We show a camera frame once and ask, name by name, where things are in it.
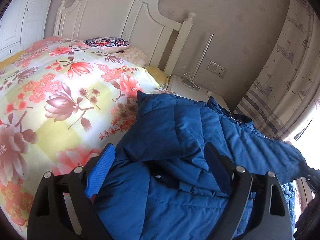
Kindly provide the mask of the blue puffer jacket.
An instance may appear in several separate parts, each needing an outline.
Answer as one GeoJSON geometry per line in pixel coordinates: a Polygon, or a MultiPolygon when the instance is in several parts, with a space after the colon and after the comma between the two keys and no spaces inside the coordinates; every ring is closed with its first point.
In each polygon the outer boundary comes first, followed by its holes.
{"type": "Polygon", "coordinates": [[[196,102],[173,94],[138,92],[135,124],[94,207],[114,239],[205,239],[228,197],[204,158],[211,143],[251,173],[276,173],[284,193],[306,161],[293,146],[265,137],[253,121],[232,115],[214,99],[196,102]]]}

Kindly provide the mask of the floral bed quilt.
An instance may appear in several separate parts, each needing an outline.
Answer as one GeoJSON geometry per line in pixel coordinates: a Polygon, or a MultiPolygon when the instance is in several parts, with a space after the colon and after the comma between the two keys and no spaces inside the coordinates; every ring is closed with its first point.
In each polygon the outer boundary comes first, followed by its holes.
{"type": "Polygon", "coordinates": [[[1,211],[27,237],[47,171],[84,166],[136,120],[137,92],[162,90],[137,63],[50,37],[1,61],[1,211]]]}

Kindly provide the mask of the patterned window curtain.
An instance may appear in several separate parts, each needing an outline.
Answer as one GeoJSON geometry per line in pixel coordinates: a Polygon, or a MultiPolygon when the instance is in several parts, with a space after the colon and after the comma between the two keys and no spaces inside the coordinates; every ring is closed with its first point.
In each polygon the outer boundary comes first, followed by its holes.
{"type": "Polygon", "coordinates": [[[290,0],[276,45],[235,113],[276,140],[319,114],[319,18],[308,0],[290,0]]]}

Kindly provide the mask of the white desk lamp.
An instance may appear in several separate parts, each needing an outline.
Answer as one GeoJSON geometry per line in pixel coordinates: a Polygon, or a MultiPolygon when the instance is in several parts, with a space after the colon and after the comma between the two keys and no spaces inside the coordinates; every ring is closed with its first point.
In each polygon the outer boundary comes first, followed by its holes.
{"type": "Polygon", "coordinates": [[[208,41],[207,41],[207,43],[206,43],[206,45],[204,47],[204,50],[203,50],[203,52],[202,52],[202,54],[200,56],[200,59],[199,59],[197,65],[196,65],[195,69],[193,70],[193,72],[192,73],[185,73],[183,75],[183,77],[181,77],[182,83],[186,87],[191,89],[191,90],[195,90],[195,91],[200,90],[200,87],[195,83],[195,77],[196,77],[196,75],[197,75],[197,73],[198,73],[198,71],[200,69],[200,66],[201,66],[201,64],[202,64],[202,62],[204,60],[204,57],[205,57],[205,55],[206,55],[206,53],[207,53],[207,51],[208,51],[208,49],[210,47],[210,44],[212,42],[213,37],[214,37],[214,33],[211,33],[209,38],[208,38],[208,41]]]}

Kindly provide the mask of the white nightstand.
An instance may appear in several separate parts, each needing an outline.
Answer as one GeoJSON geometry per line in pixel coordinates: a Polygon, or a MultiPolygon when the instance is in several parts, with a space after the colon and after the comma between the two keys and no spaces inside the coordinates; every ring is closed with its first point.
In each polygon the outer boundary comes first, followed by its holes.
{"type": "Polygon", "coordinates": [[[215,99],[215,101],[221,107],[230,111],[222,96],[212,91],[204,90],[202,88],[200,88],[199,90],[193,90],[190,87],[187,87],[186,85],[184,85],[181,78],[177,75],[173,75],[170,78],[170,82],[168,84],[168,90],[179,96],[192,99],[194,101],[207,102],[209,97],[211,96],[215,99]]]}

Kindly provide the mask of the yellow pillow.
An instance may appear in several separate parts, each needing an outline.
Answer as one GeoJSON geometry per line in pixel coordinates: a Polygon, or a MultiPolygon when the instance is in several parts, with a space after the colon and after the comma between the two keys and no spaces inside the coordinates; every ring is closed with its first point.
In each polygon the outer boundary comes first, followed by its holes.
{"type": "Polygon", "coordinates": [[[163,73],[161,69],[153,66],[147,66],[146,71],[156,80],[156,82],[162,88],[168,87],[169,78],[163,73]]]}

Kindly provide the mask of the beige checkered pillow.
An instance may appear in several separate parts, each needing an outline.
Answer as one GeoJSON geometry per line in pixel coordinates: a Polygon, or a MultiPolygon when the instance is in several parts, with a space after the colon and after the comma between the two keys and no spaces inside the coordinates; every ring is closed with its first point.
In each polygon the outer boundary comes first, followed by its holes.
{"type": "Polygon", "coordinates": [[[136,47],[129,47],[125,50],[114,53],[115,56],[139,67],[148,65],[147,55],[136,47]]]}

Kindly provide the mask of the colourful patterned pillow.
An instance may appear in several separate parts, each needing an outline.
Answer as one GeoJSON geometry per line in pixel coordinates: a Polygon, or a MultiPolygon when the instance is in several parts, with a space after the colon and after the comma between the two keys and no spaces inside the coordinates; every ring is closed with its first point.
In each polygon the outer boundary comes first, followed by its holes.
{"type": "Polygon", "coordinates": [[[84,44],[103,51],[113,54],[124,51],[130,47],[127,40],[119,37],[95,37],[83,41],[84,44]]]}

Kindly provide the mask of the white wardrobe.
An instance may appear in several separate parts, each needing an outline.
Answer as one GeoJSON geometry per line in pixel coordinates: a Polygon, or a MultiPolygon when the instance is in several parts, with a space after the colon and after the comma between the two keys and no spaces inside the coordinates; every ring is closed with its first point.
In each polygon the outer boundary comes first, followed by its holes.
{"type": "Polygon", "coordinates": [[[1,18],[1,60],[44,38],[52,0],[12,0],[1,18]]]}

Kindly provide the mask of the white wooden headboard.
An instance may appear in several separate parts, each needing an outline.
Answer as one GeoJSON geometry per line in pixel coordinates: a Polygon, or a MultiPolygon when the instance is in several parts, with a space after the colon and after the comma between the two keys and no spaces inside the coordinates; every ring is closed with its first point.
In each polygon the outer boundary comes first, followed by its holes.
{"type": "Polygon", "coordinates": [[[75,0],[68,8],[62,1],[53,34],[74,40],[121,37],[147,55],[149,66],[171,76],[196,15],[189,12],[183,23],[173,21],[159,12],[161,1],[75,0]]]}

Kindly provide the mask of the wall socket plate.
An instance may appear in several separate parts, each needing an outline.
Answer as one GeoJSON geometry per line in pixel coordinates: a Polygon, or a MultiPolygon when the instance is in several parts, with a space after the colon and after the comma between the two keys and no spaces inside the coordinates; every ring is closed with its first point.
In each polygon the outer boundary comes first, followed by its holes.
{"type": "Polygon", "coordinates": [[[217,75],[220,78],[224,78],[227,70],[223,67],[221,67],[219,64],[210,61],[210,63],[207,66],[207,70],[212,72],[213,74],[217,75]]]}

